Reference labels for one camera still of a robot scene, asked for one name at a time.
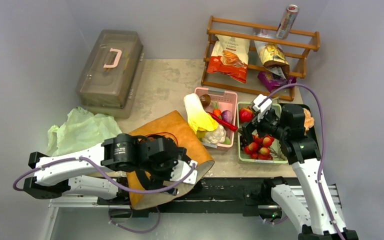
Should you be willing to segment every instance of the white wall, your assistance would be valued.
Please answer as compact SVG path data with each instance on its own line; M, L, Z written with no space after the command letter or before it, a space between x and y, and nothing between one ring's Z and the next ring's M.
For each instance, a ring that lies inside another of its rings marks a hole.
M0 0L0 240L37 240L47 200L12 189L76 107L88 50L63 0Z
M102 29L139 33L151 59L201 59L211 15L277 26L289 0L66 0L89 48ZM294 26L312 30L329 0L295 0Z
M348 227L384 239L384 1L331 0L314 30L321 48L303 82L325 114L326 177ZM310 95L304 102L317 109Z

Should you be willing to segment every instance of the cauliflower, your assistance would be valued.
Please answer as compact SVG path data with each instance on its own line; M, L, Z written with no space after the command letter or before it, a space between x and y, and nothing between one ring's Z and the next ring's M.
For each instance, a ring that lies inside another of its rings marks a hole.
M205 136L201 139L203 143L213 144L213 145L224 143L225 140L226 140L226 130L221 124L219 124L214 131L206 132Z

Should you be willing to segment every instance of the pink handle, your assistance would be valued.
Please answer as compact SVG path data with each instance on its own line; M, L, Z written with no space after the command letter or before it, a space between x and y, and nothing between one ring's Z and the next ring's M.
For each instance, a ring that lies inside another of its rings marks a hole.
M113 69L113 68L117 67L117 65L119 64L120 58L122 57L122 51L120 49L117 49L117 48L111 48L109 51L110 52L116 52L117 55L115 56L114 62L111 65L104 64L103 67L106 69Z

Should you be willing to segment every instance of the container lid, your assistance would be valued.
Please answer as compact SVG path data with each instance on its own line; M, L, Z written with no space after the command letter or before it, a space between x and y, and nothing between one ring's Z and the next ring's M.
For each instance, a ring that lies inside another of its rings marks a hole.
M90 54L88 64L82 73L78 92L89 104L100 106L120 106L124 94L133 78L126 79L124 73L131 52L138 44L135 31L103 30Z

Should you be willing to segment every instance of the black base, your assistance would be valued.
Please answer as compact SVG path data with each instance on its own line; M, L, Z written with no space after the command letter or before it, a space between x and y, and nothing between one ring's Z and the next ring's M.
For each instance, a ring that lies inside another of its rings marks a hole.
M342 235L346 240L359 240L357 232L354 230L343 229ZM298 240L341 240L337 233L329 234L325 232L324 235L317 235L313 233L311 226L302 226L302 233L298 234Z
M185 214L242 214L244 217L261 216L272 219L282 216L280 207L272 209L259 206L277 206L266 193L260 194L264 177L204 177L186 195L159 205L162 213ZM299 186L296 177L285 178L289 185ZM99 198L99 205L121 205L126 203L125 197L110 201ZM155 213L155 208L133 210L133 217L146 218L149 213ZM114 217L129 217L125 214Z

